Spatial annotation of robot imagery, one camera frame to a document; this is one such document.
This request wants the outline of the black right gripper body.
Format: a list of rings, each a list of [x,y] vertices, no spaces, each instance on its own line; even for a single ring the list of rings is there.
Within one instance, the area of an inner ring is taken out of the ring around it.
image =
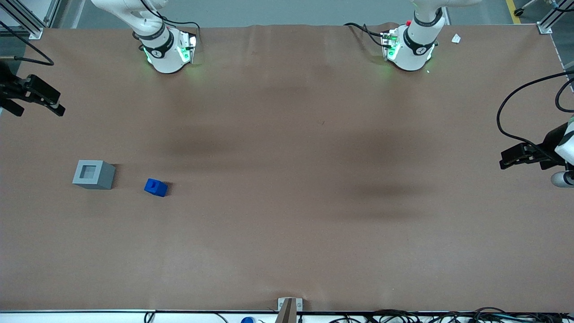
[[[19,78],[14,75],[10,70],[8,64],[0,62],[0,102],[4,104],[8,100],[22,100],[30,102],[27,96],[28,90],[25,89],[25,83],[30,79],[30,75],[26,78]]]

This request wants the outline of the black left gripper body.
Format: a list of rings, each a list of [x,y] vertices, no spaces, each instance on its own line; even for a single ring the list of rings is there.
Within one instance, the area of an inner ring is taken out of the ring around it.
[[[566,122],[550,131],[544,138],[540,147],[548,153],[547,160],[540,162],[541,170],[564,166],[566,171],[571,170],[571,123]]]

